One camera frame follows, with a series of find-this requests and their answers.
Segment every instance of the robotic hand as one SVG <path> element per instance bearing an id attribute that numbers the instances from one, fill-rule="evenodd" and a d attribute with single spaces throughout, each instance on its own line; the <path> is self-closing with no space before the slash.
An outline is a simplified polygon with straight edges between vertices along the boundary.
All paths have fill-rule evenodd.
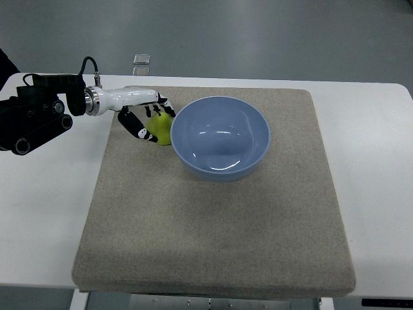
<path id="1" fill-rule="evenodd" d="M 161 107 L 167 114 L 175 117 L 174 109 L 169 100 L 160 93 L 152 89 L 126 86 L 125 88 L 103 90 L 97 86 L 86 87 L 86 113 L 98 116 L 107 110 L 118 111 L 117 119 L 133 136 L 138 139 L 145 139 L 157 142 L 157 137 L 152 135 L 142 124 L 142 122 L 129 111 L 129 106 L 141 105 L 146 109 L 146 116 L 151 117 L 153 110 L 160 114 Z"/>
<path id="2" fill-rule="evenodd" d="M 91 60 L 95 68 L 95 86 L 86 87 L 83 72 Z M 33 77 L 33 85 L 25 79 Z M 72 128 L 72 117 L 64 114 L 65 105 L 58 94 L 66 94 L 71 115 L 98 116 L 107 110 L 119 112 L 117 118 L 132 135 L 139 139 L 157 142 L 142 122 L 129 111 L 132 105 L 142 105 L 150 117 L 151 107 L 160 114 L 162 108 L 175 117 L 169 100 L 155 90 L 125 87 L 103 90 L 96 62 L 91 57 L 83 60 L 78 75 L 60 74 L 40 76 L 27 74 L 23 77 L 26 86 L 17 87 L 17 97 L 0 101 L 0 150 L 11 150 L 25 155 Z"/>

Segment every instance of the black cable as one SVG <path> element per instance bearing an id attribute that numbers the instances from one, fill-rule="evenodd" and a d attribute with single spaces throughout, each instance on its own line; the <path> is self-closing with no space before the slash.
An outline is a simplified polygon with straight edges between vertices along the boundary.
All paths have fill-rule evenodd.
<path id="1" fill-rule="evenodd" d="M 26 78 L 28 78 L 29 76 L 39 76 L 39 74 L 36 74 L 36 73 L 25 74 L 25 75 L 23 76 L 23 82 L 25 82 L 26 86 L 30 86 L 30 85 L 26 82 Z"/>
<path id="2" fill-rule="evenodd" d="M 93 58 L 90 57 L 90 56 L 86 56 L 86 57 L 84 58 L 84 60 L 83 60 L 82 68 L 80 69 L 79 75 L 82 75 L 83 72 L 85 71 L 86 62 L 87 62 L 88 60 L 90 60 L 91 62 L 93 62 L 93 66 L 95 67 L 95 72 L 99 72 L 99 70 L 97 69 L 97 63 L 96 63 L 95 59 L 93 59 Z"/>

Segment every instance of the apple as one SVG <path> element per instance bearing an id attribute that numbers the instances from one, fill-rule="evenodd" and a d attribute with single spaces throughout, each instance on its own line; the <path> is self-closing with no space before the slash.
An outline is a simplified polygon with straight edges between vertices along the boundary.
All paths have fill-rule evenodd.
<path id="1" fill-rule="evenodd" d="M 146 129 L 157 137 L 157 144 L 170 145 L 170 128 L 173 121 L 173 117 L 164 111 L 160 114 L 155 113 L 146 123 Z"/>

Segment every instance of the gray felt pad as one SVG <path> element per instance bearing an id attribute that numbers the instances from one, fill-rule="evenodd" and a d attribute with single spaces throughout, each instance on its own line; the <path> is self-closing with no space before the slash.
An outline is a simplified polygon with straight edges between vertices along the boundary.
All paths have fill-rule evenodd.
<path id="1" fill-rule="evenodd" d="M 203 181 L 172 146 L 114 119 L 72 278 L 82 291 L 222 298 L 343 296 L 352 261 L 310 94 L 153 87 L 178 111 L 195 99 L 245 100 L 266 117 L 268 154 L 247 177 Z M 140 119 L 145 110 L 132 109 Z"/>

